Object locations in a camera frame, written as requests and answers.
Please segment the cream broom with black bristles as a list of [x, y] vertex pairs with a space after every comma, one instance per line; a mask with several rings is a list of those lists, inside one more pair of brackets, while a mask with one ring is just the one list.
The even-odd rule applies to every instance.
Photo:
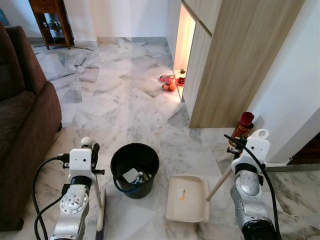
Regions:
[[[93, 144], [96, 143], [91, 137], [83, 137], [81, 139], [81, 148], [92, 149]], [[96, 222], [96, 234], [94, 240], [104, 240], [105, 234], [105, 210], [106, 210], [106, 192], [101, 190], [101, 186], [98, 179], [94, 181], [93, 186], [94, 196], [96, 197], [98, 212], [97, 212], [97, 222]]]

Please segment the cream plastic dustpan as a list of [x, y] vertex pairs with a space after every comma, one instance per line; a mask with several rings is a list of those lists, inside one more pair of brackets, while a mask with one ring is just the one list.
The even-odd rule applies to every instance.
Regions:
[[222, 174], [190, 170], [169, 179], [165, 218], [187, 223], [209, 222], [214, 210], [227, 208], [223, 184], [232, 172], [228, 167]]

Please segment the red capped spray can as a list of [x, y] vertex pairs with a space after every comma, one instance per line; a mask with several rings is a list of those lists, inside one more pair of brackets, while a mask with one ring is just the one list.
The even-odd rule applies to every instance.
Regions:
[[235, 126], [231, 137], [246, 140], [249, 137], [251, 130], [253, 130], [254, 114], [252, 112], [245, 111], [240, 117], [240, 121]]

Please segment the white paper scrap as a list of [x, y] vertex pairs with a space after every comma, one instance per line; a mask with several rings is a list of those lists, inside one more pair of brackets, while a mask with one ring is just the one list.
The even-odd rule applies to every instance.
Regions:
[[144, 179], [143, 173], [135, 167], [122, 174], [122, 178], [130, 185], [139, 185]]

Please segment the black plastic bucket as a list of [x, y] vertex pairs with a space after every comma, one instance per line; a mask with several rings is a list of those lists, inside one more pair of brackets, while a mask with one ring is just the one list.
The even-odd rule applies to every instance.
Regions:
[[[110, 172], [115, 188], [131, 199], [144, 198], [151, 192], [159, 167], [160, 160], [156, 151], [141, 142], [122, 146], [110, 160]], [[142, 183], [130, 184], [122, 178], [130, 169], [142, 172]]]

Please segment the dark wooden staircase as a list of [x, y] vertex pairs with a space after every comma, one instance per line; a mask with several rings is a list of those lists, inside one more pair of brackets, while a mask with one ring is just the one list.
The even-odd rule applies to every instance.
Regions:
[[287, 165], [307, 165], [320, 163], [320, 133], [295, 153]]

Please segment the brown fabric sofa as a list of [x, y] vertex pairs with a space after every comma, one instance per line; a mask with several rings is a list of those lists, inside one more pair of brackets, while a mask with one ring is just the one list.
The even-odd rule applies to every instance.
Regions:
[[57, 92], [21, 26], [0, 25], [0, 233], [18, 231], [62, 126]]

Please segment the small red cup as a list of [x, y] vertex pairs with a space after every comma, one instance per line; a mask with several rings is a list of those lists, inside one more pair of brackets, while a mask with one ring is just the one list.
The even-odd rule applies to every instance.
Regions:
[[176, 74], [176, 86], [184, 87], [186, 81], [186, 70], [180, 70], [179, 74]]

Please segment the light wood panel cabinet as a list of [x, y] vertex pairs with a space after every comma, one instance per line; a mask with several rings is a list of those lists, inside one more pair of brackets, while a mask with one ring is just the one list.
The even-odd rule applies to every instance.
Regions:
[[183, 100], [190, 128], [232, 128], [305, 0], [181, 0], [194, 19]]

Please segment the orange fruit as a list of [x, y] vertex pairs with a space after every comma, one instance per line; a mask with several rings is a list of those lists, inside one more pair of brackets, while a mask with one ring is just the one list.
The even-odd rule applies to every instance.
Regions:
[[167, 92], [174, 92], [176, 91], [177, 88], [178, 88], [177, 85], [173, 82], [165, 82], [162, 85], [162, 89]]

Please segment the red offering plate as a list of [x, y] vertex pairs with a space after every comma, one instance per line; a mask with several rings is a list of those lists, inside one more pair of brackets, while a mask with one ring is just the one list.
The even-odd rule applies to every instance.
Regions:
[[174, 74], [161, 75], [158, 80], [162, 82], [162, 84], [171, 84], [175, 80]]

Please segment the dark wooden display shelf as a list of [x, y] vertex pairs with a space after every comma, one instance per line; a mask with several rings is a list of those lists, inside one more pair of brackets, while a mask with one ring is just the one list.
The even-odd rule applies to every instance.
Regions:
[[64, 0], [29, 0], [29, 5], [46, 49], [65, 47], [70, 50], [74, 38]]

